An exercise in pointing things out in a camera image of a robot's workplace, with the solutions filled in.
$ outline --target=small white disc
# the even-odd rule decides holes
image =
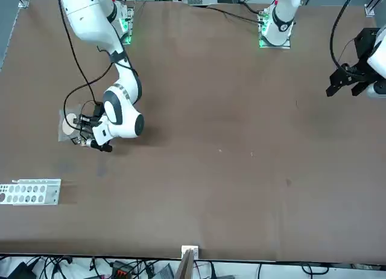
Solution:
[[[74,113],[70,113],[70,114],[67,114],[67,120],[68,120],[68,123],[71,125],[71,126],[76,126],[75,123],[74,123],[74,119],[76,118],[77,116],[74,114]],[[71,135],[75,129],[73,129],[69,124],[67,124],[66,122],[66,119],[63,119],[63,122],[62,122],[62,130],[63,132],[66,134],[66,135]]]

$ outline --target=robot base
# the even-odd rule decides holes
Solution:
[[[257,17],[258,17],[258,21],[262,21],[264,22],[265,24],[268,22],[269,20],[269,13],[267,12],[268,9],[262,11],[260,14],[257,14]],[[285,48],[285,49],[290,49],[291,48],[291,30],[292,30],[292,26],[291,26],[291,29],[289,30],[289,36],[288,36],[288,39],[287,41],[283,44],[283,45],[280,45],[280,46],[276,46],[276,45],[272,45],[270,44],[266,39],[265,37],[262,35],[263,31],[265,31],[266,29],[266,26],[265,24],[258,24],[258,30],[259,30],[259,48]]]

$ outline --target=brown table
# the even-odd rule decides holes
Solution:
[[[386,102],[326,97],[339,9],[301,7],[288,51],[259,49],[255,25],[217,11],[146,3],[128,48],[145,130],[109,154],[58,143],[63,99],[84,81],[56,1],[32,0],[0,73],[1,181],[64,181],[57,207],[0,208],[0,251],[179,257],[193,244],[202,258],[386,263]],[[371,26],[348,8],[336,55]],[[74,46],[90,80],[106,69]]]

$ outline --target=robotic arm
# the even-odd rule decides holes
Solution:
[[[302,0],[275,0],[268,8],[269,20],[262,36],[273,46],[283,45],[291,35],[294,17]]]
[[[386,98],[386,30],[384,28],[364,28],[354,38],[358,63],[353,66],[342,64],[330,76],[328,97],[335,95],[340,88],[356,84],[352,95],[357,96],[366,90],[371,98]]]
[[[119,79],[103,94],[89,121],[79,123],[92,128],[86,145],[103,150],[114,137],[135,138],[142,133],[144,117],[134,104],[142,95],[142,86],[133,70],[118,32],[112,22],[117,8],[112,0],[61,0],[74,33],[81,40],[107,51],[119,72]]]

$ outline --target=metal plate with holes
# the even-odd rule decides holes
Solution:
[[[0,205],[57,205],[61,179],[20,179],[0,184]]]

